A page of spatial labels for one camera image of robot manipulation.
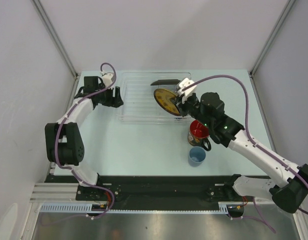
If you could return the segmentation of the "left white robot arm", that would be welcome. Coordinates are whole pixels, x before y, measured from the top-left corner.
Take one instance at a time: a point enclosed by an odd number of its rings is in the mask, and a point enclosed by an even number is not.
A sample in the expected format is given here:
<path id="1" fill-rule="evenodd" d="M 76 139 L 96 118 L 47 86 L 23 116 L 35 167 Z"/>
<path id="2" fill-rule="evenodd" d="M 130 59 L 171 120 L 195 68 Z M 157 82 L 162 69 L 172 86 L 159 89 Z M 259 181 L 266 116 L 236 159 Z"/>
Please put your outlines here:
<path id="1" fill-rule="evenodd" d="M 98 173 L 82 163 L 85 147 L 80 126 L 98 105 L 119 108 L 124 104 L 120 88 L 113 87 L 115 82 L 116 75 L 111 72 L 84 77 L 83 86 L 74 96 L 69 110 L 57 122 L 48 123 L 44 128 L 48 160 L 70 171 L 80 185 L 88 186 L 87 194 L 94 200 L 104 196 L 105 188 L 97 183 Z"/>

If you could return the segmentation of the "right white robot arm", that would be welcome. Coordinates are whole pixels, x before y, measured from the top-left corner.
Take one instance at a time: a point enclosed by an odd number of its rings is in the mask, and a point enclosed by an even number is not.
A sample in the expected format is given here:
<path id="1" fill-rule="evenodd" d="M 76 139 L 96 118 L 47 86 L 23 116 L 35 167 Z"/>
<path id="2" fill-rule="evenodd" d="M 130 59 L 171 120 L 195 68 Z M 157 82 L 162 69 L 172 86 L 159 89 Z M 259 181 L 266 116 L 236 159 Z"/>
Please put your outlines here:
<path id="1" fill-rule="evenodd" d="M 181 116 L 189 115 L 207 127 L 216 144 L 241 154 L 270 177 L 271 182 L 267 183 L 235 174 L 224 188 L 229 200 L 253 196 L 272 200 L 287 213 L 300 209 L 308 195 L 308 164 L 299 166 L 253 138 L 247 127 L 225 114 L 225 104 L 216 92 L 204 93 L 201 98 L 193 93 L 186 101 L 176 96 L 171 102 Z"/>

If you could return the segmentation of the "yellow brown round saucer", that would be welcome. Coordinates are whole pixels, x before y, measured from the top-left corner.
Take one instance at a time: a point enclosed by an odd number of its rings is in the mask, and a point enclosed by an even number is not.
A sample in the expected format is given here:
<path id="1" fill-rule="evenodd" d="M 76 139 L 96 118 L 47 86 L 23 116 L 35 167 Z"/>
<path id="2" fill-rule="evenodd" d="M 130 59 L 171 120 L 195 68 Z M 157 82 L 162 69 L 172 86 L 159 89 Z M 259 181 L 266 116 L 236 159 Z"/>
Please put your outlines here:
<path id="1" fill-rule="evenodd" d="M 179 110 L 174 104 L 177 97 L 176 93 L 165 88 L 157 88 L 153 92 L 153 96 L 157 104 L 166 112 L 174 116 L 181 116 Z"/>

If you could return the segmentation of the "clear plastic dish rack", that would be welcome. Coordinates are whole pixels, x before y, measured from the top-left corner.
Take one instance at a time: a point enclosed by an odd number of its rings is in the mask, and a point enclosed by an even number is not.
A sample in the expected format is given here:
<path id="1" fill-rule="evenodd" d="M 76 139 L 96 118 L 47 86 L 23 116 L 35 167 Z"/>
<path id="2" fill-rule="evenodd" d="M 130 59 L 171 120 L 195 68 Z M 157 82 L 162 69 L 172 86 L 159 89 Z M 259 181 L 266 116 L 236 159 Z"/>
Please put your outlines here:
<path id="1" fill-rule="evenodd" d="M 154 90 L 162 88 L 172 92 L 177 91 L 176 85 L 157 85 L 151 83 L 157 80 L 192 78 L 186 71 L 130 71 L 123 72 L 119 77 L 120 94 L 124 102 L 119 118 L 125 123 L 160 124 L 168 122 L 186 123 L 187 117 L 175 116 L 163 110 L 154 98 Z"/>

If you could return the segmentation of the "light blue plastic cup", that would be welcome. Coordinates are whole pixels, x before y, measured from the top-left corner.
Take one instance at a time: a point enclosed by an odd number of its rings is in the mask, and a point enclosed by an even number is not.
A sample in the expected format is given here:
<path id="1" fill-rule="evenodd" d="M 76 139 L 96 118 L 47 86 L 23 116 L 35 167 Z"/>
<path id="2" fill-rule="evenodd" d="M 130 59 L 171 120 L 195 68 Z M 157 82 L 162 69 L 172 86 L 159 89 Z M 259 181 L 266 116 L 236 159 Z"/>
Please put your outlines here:
<path id="1" fill-rule="evenodd" d="M 206 151 L 199 146 L 194 146 L 188 152 L 188 163 L 192 167 L 198 167 L 206 158 Z"/>

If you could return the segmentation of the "black floral square plate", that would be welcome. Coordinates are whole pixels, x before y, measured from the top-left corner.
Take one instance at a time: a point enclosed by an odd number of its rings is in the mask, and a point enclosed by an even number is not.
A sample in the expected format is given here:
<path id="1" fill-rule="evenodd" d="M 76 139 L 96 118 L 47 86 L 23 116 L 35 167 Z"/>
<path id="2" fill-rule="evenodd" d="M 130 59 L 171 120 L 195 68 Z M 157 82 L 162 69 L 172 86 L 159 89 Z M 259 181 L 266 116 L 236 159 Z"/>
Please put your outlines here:
<path id="1" fill-rule="evenodd" d="M 151 86 L 177 86 L 181 81 L 179 79 L 159 79 L 152 82 Z"/>

